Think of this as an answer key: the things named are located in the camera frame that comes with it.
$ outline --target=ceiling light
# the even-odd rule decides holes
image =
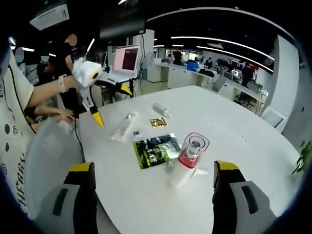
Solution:
[[[90,43],[90,45],[89,45],[89,47],[88,47],[88,49],[87,49],[87,52],[89,52],[89,50],[91,49],[91,46],[93,45],[94,41],[95,41],[95,39],[93,38],[91,43]]]
[[[121,0],[121,1],[118,3],[118,5],[124,3],[125,1],[127,1],[127,0]]]
[[[272,69],[270,69],[270,68],[268,68],[268,67],[262,65],[261,63],[258,63],[258,62],[254,61],[254,60],[251,60],[250,58],[246,58],[246,57],[241,56],[241,55],[237,55],[237,54],[234,54],[234,53],[231,53],[231,52],[228,52],[228,51],[224,51],[224,50],[219,50],[219,49],[204,47],[204,46],[197,46],[197,48],[206,49],[206,50],[215,50],[215,51],[220,51],[220,52],[223,52],[223,53],[226,53],[226,54],[229,54],[229,55],[234,55],[234,56],[240,57],[240,58],[242,58],[242,59],[249,60],[250,62],[253,62],[253,63],[255,63],[255,64],[258,64],[259,66],[261,66],[261,67],[263,67],[263,68],[269,70],[270,72],[273,72]]]
[[[26,48],[26,47],[22,47],[23,51],[29,51],[29,52],[34,52],[35,50],[34,49],[29,49],[29,48]]]
[[[15,41],[14,41],[14,39],[13,39],[12,37],[9,37],[9,40],[10,40],[10,42],[11,42],[13,45],[16,45],[16,43],[15,43]]]
[[[216,41],[222,41],[222,42],[227,42],[227,43],[231,43],[231,44],[234,44],[234,45],[239,45],[239,46],[242,46],[242,47],[245,47],[247,49],[250,49],[250,50],[253,50],[253,51],[256,51],[262,55],[265,55],[266,57],[274,60],[274,58],[270,55],[267,55],[259,50],[256,50],[254,48],[251,48],[247,45],[242,45],[242,44],[239,44],[239,43],[236,43],[236,42],[233,42],[233,41],[229,41],[229,40],[222,40],[222,39],[216,39],[216,38],[204,38],[204,37],[171,37],[171,39],[206,39],[206,40],[216,40]]]

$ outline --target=white shirt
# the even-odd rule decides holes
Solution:
[[[3,97],[0,97],[0,165],[6,181],[20,207],[28,213],[24,194],[24,168],[26,149],[34,133],[23,110],[34,90],[22,71],[17,67],[10,52],[9,67],[2,82]]]

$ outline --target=bracelet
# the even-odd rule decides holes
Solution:
[[[58,78],[58,86],[59,86],[61,93],[67,92],[67,89],[65,88],[65,85],[64,85],[64,75]]]

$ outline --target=ceiling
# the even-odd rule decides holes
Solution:
[[[68,0],[68,10],[70,20],[52,26],[43,31],[39,31],[29,24],[35,13],[42,9],[46,0],[21,1],[21,4],[15,9],[15,20],[10,25],[10,35],[17,41],[17,46],[23,46],[33,49],[48,47],[50,53],[53,53],[57,41],[61,36],[67,33],[75,33],[78,37],[78,47],[86,48],[92,38],[98,39],[101,15],[104,11],[116,7],[119,0],[97,1],[88,0],[84,3],[78,3],[76,0]],[[158,16],[163,13],[187,9],[194,7],[229,7],[234,9],[252,12],[263,16],[279,24],[292,33],[303,38],[306,30],[301,30],[304,26],[301,20],[293,18],[299,9],[296,8],[277,8],[268,7],[267,4],[211,4],[209,1],[193,1],[192,3],[181,3],[181,1],[171,0],[141,0],[142,12],[146,19]],[[155,30],[155,38],[158,41],[155,44],[164,44],[170,47],[172,44],[183,44],[184,48],[196,49],[196,46],[210,47],[207,43],[216,43],[211,40],[203,39],[171,39],[174,36],[197,36],[217,39],[225,39],[237,42],[266,54],[270,54],[273,49],[275,38],[278,34],[294,43],[293,39],[287,34],[272,26],[271,24],[246,14],[224,11],[224,10],[196,10],[181,12],[164,16],[147,22],[148,29]],[[113,44],[122,45],[125,38],[119,38],[113,41]],[[239,54],[251,58],[260,63],[264,62],[265,56],[241,46],[222,42],[225,51]]]

